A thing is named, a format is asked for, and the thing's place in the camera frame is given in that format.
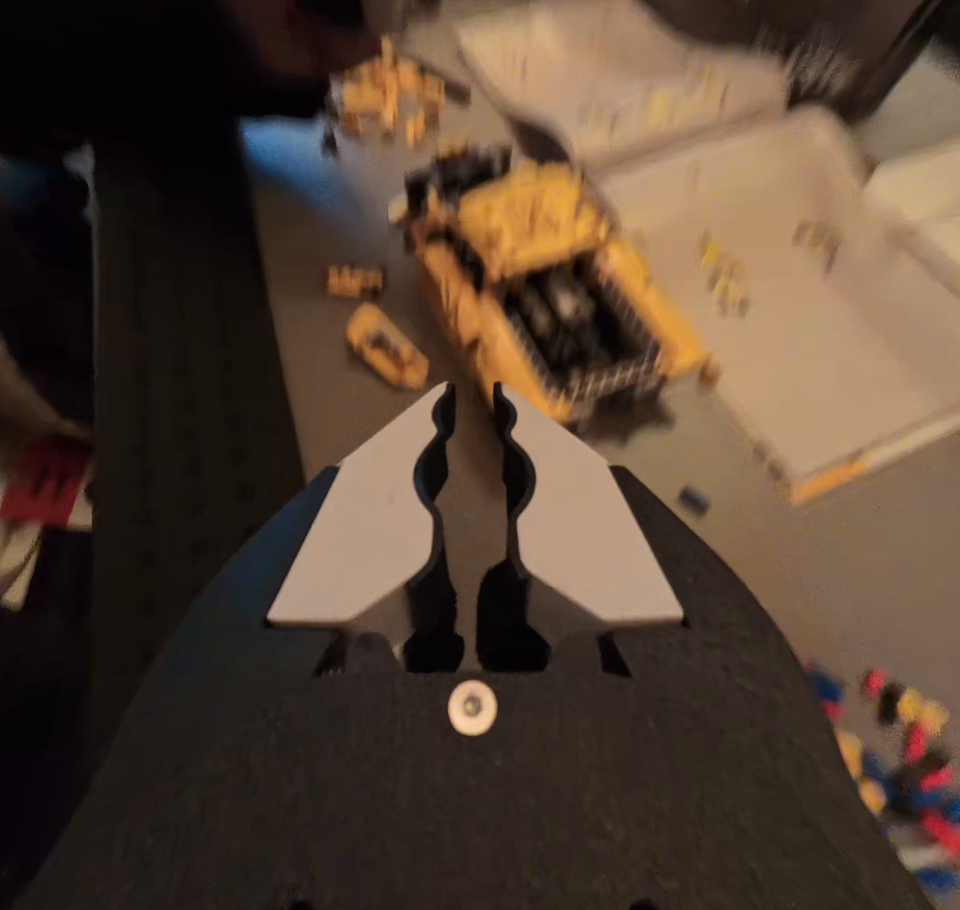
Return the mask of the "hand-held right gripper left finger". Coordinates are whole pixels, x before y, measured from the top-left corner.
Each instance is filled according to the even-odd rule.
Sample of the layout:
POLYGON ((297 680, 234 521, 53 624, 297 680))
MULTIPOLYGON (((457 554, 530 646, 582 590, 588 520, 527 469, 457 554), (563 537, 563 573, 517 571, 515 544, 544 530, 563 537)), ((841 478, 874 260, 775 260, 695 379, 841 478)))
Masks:
POLYGON ((457 594, 437 499, 456 390, 429 390, 332 467, 326 496, 266 614, 276 628, 385 638, 405 668, 458 666, 457 594))

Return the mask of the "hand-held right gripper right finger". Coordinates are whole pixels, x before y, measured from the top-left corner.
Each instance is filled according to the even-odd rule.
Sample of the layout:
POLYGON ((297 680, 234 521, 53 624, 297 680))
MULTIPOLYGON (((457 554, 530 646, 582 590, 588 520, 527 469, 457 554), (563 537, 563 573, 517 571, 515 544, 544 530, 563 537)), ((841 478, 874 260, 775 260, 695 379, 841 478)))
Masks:
POLYGON ((682 627, 676 592, 614 469, 517 390, 498 383, 506 555, 476 605, 483 668, 544 668, 567 641, 682 627))

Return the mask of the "small yellow brick subassembly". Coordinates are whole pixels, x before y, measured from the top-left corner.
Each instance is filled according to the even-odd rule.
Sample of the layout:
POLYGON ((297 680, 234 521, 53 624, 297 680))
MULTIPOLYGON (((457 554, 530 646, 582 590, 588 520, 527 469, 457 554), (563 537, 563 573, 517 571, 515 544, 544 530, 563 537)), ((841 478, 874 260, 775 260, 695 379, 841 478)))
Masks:
POLYGON ((426 386, 429 361, 377 304, 362 303, 345 328, 345 341, 354 355, 394 388, 426 386))

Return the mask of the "yellow brick link arm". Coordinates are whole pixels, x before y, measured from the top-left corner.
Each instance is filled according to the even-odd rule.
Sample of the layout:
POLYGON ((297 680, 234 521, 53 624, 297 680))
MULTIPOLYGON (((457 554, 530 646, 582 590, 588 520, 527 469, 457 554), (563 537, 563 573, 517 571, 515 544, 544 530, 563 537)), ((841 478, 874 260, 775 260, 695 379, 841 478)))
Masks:
POLYGON ((381 267, 331 264, 325 269, 323 282, 327 295, 358 301, 377 301, 387 289, 388 276, 381 267))

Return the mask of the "building instruction booklet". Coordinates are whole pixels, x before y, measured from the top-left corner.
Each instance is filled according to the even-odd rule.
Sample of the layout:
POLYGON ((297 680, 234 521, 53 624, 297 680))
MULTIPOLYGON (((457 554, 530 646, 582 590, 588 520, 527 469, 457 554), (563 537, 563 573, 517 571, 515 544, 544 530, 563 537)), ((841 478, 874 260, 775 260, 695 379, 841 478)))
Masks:
POLYGON ((776 58, 693 42, 639 0, 471 17, 464 62, 580 165, 802 504, 958 433, 959 298, 891 242, 833 112, 776 58))

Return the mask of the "yellow brick car model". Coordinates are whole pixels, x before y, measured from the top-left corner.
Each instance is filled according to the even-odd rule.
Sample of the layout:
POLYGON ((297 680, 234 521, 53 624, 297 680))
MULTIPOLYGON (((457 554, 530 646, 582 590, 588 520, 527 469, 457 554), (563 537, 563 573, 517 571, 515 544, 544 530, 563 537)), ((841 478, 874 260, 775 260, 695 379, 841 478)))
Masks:
POLYGON ((706 378, 712 358, 582 172, 461 146, 404 175, 390 213, 447 339, 492 402, 512 388, 582 430, 706 378))

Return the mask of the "pile of coloured brick pins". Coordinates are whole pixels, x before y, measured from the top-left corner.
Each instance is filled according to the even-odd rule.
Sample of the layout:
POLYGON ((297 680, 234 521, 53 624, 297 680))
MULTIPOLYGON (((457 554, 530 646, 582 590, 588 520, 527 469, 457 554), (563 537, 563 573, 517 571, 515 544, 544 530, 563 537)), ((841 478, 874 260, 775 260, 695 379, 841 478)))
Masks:
POLYGON ((814 663, 808 684, 830 722, 858 796, 883 833, 895 826, 918 833, 918 843, 895 844, 901 864, 929 895, 958 891, 958 783, 954 757, 940 738, 950 713, 936 700, 878 668, 861 679, 859 693, 876 721, 902 741, 894 767, 885 764, 856 733, 839 725, 846 708, 844 681, 814 663))

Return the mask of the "grey desk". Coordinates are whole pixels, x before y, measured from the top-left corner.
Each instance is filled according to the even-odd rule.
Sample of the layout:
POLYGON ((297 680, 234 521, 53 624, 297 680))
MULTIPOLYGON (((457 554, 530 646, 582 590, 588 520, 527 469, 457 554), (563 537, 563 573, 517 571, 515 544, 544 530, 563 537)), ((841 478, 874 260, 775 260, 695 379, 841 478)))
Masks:
MULTIPOLYGON (((321 296, 321 263, 393 244, 380 200, 387 163, 343 147, 321 159, 318 119, 239 124, 270 309, 304 476, 312 481, 406 406, 342 346, 346 309, 321 296)), ((450 478, 440 495, 458 628, 473 639, 481 577, 505 555, 502 448, 485 406, 415 305, 412 268, 389 308, 457 385, 450 478)), ((841 774, 839 750, 788 641, 738 574, 626 471, 629 497, 689 626, 589 634, 545 670, 484 676, 501 700, 490 734, 440 722, 451 674, 383 661, 304 683, 294 721, 340 736, 319 690, 352 726, 345 762, 402 795, 350 811, 354 838, 323 844, 350 892, 318 908, 940 908, 894 854, 841 774)))

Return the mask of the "red printed label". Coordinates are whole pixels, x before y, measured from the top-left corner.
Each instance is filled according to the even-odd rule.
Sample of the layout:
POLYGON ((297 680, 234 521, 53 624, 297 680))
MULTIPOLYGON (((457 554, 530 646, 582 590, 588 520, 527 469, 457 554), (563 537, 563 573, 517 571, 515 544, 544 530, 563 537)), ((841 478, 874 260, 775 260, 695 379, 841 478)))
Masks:
POLYGON ((93 450, 86 443, 62 437, 27 442, 2 466, 2 521, 90 530, 93 472, 93 450))

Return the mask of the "pile of yellow brick pieces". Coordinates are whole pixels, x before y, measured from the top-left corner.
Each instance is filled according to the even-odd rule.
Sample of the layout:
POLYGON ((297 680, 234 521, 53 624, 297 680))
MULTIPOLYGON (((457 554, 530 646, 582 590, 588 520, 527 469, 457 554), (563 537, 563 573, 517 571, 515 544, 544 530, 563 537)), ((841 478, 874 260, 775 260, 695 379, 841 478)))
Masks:
POLYGON ((472 99, 468 84, 401 53, 384 35, 377 54, 332 77, 324 107, 327 135, 362 144, 402 141, 418 149, 437 134, 450 104, 466 107, 472 99))

